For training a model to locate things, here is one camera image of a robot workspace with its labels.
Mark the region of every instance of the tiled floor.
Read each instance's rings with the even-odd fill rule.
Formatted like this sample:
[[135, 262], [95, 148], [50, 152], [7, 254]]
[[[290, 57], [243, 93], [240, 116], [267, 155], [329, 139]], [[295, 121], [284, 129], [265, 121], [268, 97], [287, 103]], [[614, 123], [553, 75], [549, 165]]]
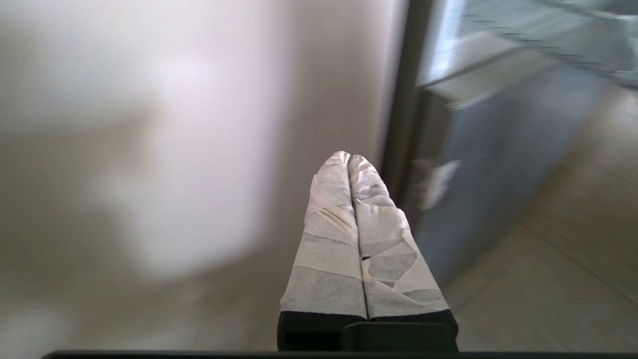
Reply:
[[638, 352], [638, 94], [609, 99], [527, 213], [443, 288], [461, 351]]

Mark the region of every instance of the floor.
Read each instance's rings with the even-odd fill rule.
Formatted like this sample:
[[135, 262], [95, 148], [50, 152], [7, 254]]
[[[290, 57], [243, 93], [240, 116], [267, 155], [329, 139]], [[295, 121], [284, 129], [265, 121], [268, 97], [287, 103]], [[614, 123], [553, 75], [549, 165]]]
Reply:
[[638, 352], [638, 95], [604, 103], [522, 218], [443, 288], [461, 351]]

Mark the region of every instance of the floor tile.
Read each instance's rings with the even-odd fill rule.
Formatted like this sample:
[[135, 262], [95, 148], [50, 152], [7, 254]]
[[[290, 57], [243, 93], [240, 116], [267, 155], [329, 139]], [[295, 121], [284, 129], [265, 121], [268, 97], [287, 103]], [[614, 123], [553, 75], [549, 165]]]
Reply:
[[638, 303], [638, 187], [594, 165], [566, 166], [523, 223]]
[[533, 236], [526, 229], [515, 226], [503, 238], [486, 248], [452, 282], [442, 287], [452, 311], [461, 310], [494, 279], [503, 266], [524, 255], [523, 251], [530, 240], [533, 240]]
[[638, 306], [540, 240], [455, 313], [461, 351], [638, 351]]

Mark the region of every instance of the white wall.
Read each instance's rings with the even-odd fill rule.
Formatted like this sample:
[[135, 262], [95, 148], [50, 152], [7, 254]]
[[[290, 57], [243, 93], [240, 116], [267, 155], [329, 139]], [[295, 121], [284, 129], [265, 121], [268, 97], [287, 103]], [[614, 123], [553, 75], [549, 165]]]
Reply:
[[380, 159], [403, 3], [0, 3], [0, 356], [273, 349], [312, 174]]

